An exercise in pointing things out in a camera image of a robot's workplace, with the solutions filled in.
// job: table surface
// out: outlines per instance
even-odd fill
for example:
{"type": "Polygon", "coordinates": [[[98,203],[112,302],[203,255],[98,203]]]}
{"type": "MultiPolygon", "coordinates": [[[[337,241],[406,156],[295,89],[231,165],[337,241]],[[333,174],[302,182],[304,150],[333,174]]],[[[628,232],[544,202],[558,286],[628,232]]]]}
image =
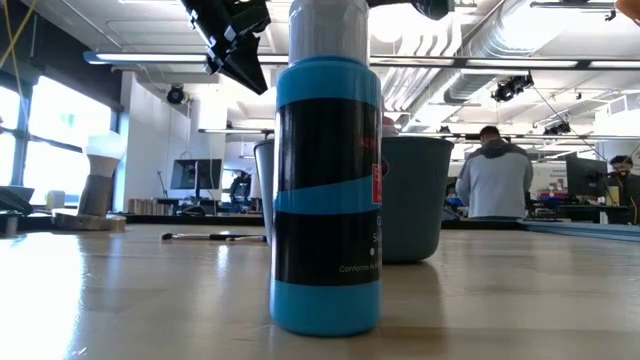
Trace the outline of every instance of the table surface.
{"type": "Polygon", "coordinates": [[[0,359],[637,359],[640,247],[517,231],[444,231],[427,262],[383,268],[382,321],[346,339],[268,312],[269,248],[159,234],[0,240],[0,359]]]}

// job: blue bottle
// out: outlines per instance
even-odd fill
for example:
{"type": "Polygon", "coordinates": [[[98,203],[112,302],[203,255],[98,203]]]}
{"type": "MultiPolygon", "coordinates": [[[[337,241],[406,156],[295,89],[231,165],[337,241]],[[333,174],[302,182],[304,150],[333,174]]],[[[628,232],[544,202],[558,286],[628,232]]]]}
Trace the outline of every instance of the blue bottle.
{"type": "Polygon", "coordinates": [[[306,335],[380,316],[380,80],[365,0],[297,0],[278,80],[271,316],[306,335]]]}

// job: man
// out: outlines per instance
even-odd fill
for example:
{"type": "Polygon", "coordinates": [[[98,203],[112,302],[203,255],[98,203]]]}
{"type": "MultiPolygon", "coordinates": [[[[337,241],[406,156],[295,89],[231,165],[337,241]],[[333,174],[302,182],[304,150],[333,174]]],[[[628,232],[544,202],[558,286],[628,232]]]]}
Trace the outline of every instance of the man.
{"type": "Polygon", "coordinates": [[[495,126],[480,131],[480,143],[482,147],[469,156],[456,184],[458,196],[469,206],[469,217],[524,217],[525,192],[533,179],[526,151],[502,140],[495,126]]]}
{"type": "Polygon", "coordinates": [[[609,162],[613,174],[609,178],[609,186],[620,188],[620,206],[628,206],[633,210],[633,223],[640,223],[640,177],[631,174],[633,160],[627,155],[618,155],[609,162]]]}

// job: hair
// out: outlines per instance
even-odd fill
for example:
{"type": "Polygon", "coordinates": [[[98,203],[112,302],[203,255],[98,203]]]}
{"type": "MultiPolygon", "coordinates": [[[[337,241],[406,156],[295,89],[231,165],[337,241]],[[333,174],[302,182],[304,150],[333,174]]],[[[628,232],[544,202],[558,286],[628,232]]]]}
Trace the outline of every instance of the hair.
{"type": "Polygon", "coordinates": [[[498,130],[498,128],[495,126],[485,126],[482,130],[480,130],[480,137],[487,136],[487,135],[493,135],[493,136],[499,137],[500,130],[498,130]]]}
{"type": "Polygon", "coordinates": [[[629,164],[629,165],[633,166],[633,160],[631,160],[630,156],[618,155],[618,156],[614,157],[613,159],[611,159],[611,161],[609,161],[609,164],[611,164],[611,165],[629,164]]]}

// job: gray cup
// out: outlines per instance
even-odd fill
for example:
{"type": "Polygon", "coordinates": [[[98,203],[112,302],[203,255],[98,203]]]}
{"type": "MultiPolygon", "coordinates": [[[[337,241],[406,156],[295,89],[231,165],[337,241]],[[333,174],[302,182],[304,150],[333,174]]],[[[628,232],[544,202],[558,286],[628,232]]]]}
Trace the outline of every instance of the gray cup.
{"type": "Polygon", "coordinates": [[[453,143],[382,139],[382,261],[416,262],[438,248],[453,143]]]}
{"type": "Polygon", "coordinates": [[[253,147],[256,156],[260,192],[262,192],[262,215],[267,234],[267,243],[271,246],[271,228],[273,227],[273,139],[257,142],[253,147]]]}

